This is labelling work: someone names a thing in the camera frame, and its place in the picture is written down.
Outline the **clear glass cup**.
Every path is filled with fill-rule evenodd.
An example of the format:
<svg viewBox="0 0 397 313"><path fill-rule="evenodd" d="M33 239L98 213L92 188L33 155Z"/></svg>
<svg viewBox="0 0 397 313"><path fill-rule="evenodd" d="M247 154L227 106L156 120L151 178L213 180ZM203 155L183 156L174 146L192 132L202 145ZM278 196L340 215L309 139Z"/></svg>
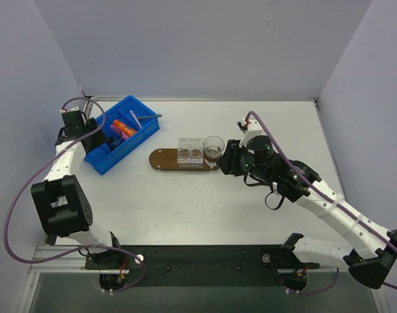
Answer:
<svg viewBox="0 0 397 313"><path fill-rule="evenodd" d="M209 166L216 166L217 160L222 156L225 142L218 136L209 136L203 141L204 160Z"/></svg>

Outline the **orange toothpaste tube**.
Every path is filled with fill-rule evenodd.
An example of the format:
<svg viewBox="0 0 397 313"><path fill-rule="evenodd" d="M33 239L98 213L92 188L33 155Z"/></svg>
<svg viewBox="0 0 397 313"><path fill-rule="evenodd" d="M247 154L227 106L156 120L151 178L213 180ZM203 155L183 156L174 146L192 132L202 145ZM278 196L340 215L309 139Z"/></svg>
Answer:
<svg viewBox="0 0 397 313"><path fill-rule="evenodd" d="M123 122L118 119L113 121L113 126L119 129L123 134L127 135L128 137L133 136L136 133L136 130L126 126Z"/></svg>

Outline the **pink toothpaste tube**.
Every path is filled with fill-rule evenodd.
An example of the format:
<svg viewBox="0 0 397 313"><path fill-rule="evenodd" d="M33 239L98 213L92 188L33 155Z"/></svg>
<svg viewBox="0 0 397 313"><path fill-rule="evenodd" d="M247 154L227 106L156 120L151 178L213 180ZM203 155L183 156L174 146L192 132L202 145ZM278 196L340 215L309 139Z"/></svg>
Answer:
<svg viewBox="0 0 397 313"><path fill-rule="evenodd" d="M119 135L122 139L124 139L124 140L129 139L129 136L127 134L125 134L121 129L116 127L115 125L111 125L110 128L114 131L114 133Z"/></svg>

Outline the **clear textured acrylic holder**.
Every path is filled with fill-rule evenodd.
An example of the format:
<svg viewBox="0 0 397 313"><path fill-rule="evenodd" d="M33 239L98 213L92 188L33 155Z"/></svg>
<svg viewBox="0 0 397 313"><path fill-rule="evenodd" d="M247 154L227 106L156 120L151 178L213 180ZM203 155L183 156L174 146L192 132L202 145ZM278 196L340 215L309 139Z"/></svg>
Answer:
<svg viewBox="0 0 397 313"><path fill-rule="evenodd" d="M181 168L202 168L203 138L179 138L177 163Z"/></svg>

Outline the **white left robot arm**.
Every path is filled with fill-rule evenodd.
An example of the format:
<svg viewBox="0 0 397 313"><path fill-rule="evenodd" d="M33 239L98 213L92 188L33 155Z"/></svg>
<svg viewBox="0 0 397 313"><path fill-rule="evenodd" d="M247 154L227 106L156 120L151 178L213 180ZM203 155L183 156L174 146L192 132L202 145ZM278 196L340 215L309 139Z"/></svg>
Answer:
<svg viewBox="0 0 397 313"><path fill-rule="evenodd" d="M55 160L45 178L31 186L31 195L46 235L55 235L90 245L92 254L109 268L123 262L123 251L116 236L93 221L93 211L76 174L87 153L106 144L115 148L121 133L106 135L97 129L95 119L79 108L62 113L64 127L55 143Z"/></svg>

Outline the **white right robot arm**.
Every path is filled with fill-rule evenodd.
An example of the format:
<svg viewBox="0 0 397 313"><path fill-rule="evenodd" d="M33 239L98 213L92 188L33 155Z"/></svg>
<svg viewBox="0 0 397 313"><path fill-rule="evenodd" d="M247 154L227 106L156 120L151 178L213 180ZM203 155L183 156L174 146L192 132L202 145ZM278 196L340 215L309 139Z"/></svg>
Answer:
<svg viewBox="0 0 397 313"><path fill-rule="evenodd" d="M397 229L389 230L348 204L311 167L299 160L284 160L269 137L259 135L246 145L228 140L217 162L225 175L254 180L282 200L309 210L337 232L346 243L332 243L293 234L283 244L301 263L347 269L362 285L379 289L397 259Z"/></svg>

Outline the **brown wooden oval tray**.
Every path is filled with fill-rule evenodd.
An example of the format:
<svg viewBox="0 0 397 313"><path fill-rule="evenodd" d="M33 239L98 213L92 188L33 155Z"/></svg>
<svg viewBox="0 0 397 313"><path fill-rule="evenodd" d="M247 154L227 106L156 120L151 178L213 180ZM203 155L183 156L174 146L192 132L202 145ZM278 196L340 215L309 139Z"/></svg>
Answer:
<svg viewBox="0 0 397 313"><path fill-rule="evenodd" d="M210 166L202 151L196 153L198 162L181 162L178 157L178 149L159 148L149 155L149 164L158 171L196 171L211 172L217 171L218 166Z"/></svg>

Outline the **blue plastic divided bin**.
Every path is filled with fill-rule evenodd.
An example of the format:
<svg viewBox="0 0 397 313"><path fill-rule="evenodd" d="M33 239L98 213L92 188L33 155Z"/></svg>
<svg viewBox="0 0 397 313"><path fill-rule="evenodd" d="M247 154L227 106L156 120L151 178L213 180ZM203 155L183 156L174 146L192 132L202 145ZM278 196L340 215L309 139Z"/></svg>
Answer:
<svg viewBox="0 0 397 313"><path fill-rule="evenodd" d="M113 151L110 151L104 144L86 154L85 161L100 175L105 174L119 161L124 159L126 155L131 153L135 148L160 129L158 118L140 120L143 128L139 129L129 110L133 110L138 117L155 115L155 112L152 111L152 109L144 105L140 100L132 95L127 96L105 111L106 122L102 127L103 129L110 128L113 121L118 119L126 126L136 130L136 133L129 137L129 139L125 140Z"/></svg>

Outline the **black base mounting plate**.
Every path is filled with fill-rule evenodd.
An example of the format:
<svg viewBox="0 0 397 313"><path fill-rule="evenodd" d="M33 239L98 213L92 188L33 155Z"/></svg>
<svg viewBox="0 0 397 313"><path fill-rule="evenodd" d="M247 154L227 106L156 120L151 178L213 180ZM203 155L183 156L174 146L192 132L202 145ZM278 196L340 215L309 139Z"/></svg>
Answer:
<svg viewBox="0 0 397 313"><path fill-rule="evenodd" d="M120 252L90 256L85 269L102 271L103 282L122 273L139 287L268 287L279 284L279 270L319 269L303 263L281 245L125 245L143 263Z"/></svg>

